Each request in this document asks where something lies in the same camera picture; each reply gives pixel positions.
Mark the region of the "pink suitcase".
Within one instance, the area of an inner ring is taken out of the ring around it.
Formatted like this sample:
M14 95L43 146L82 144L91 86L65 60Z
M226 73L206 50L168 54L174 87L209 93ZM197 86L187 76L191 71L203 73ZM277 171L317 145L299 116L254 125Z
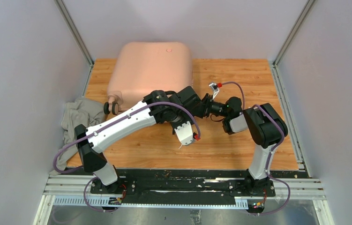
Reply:
M181 42L130 42L118 55L107 87L105 114L116 115L154 90L193 85L192 56Z

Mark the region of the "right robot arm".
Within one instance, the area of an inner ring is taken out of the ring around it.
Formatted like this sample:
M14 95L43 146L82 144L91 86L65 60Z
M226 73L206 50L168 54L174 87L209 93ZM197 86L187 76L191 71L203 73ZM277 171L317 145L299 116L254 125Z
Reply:
M249 195L258 195L270 185L270 165L278 146L288 135L288 128L271 104L243 109L238 97L231 97L225 103L212 100L209 95L203 98L203 115L222 116L224 131L235 134L248 130L255 142L253 161L247 169L247 175L237 191L246 191Z

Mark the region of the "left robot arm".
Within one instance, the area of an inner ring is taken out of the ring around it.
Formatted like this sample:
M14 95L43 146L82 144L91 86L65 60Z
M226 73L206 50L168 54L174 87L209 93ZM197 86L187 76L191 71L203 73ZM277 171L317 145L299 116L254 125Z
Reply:
M104 151L118 140L146 127L169 123L182 146L200 139L195 118L202 116L202 101L191 86L179 92L155 90L143 100L101 124L75 128L77 149L85 172L93 173L110 194L120 189L115 167L106 159Z

